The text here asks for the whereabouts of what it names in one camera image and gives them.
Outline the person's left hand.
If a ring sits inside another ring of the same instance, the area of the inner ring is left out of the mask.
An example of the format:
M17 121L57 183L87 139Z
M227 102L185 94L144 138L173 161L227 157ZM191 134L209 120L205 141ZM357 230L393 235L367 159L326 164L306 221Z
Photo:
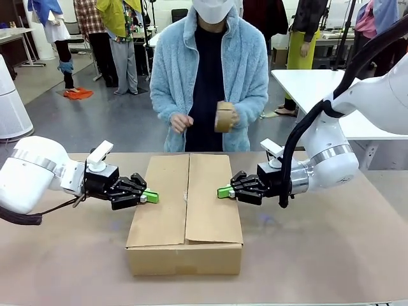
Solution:
M240 122L240 116L238 112L236 111L236 108L232 106L230 112L230 119L229 119L229 130L232 130L233 128L236 127L237 124Z

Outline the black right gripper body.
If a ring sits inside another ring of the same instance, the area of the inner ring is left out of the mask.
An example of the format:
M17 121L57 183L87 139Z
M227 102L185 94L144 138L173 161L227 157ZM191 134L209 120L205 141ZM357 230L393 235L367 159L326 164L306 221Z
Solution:
M262 197L276 197L281 192L281 169L272 168L269 163L259 163L256 169L258 176L257 185L254 188L256 192L261 193Z

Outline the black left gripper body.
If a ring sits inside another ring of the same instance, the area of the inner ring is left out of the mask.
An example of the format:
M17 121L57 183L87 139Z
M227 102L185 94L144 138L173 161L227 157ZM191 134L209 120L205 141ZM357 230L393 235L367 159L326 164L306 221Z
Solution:
M117 166L107 166L103 171L85 172L85 193L89 197L106 201L131 201L131 181L121 177Z

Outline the person's right hand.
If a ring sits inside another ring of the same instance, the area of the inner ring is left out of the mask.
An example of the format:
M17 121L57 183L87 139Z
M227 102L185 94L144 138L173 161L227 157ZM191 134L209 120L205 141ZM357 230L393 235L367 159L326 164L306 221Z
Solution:
M174 113L170 118L171 127L178 134L182 134L193 123L193 118L183 113Z

